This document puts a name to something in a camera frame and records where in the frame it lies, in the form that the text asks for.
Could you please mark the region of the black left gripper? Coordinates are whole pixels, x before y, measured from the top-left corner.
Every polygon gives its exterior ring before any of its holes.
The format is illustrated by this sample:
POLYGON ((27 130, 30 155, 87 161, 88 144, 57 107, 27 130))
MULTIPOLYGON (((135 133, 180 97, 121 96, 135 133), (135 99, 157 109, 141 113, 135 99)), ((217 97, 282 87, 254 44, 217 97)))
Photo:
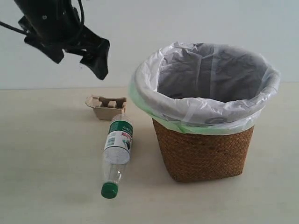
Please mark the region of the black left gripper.
POLYGON ((108 75, 109 40, 85 26, 82 1, 79 7, 70 0, 20 0, 23 13, 19 25, 28 33, 25 43, 43 52, 55 63, 64 58, 63 51, 85 54, 80 63, 88 67, 99 80, 108 75))

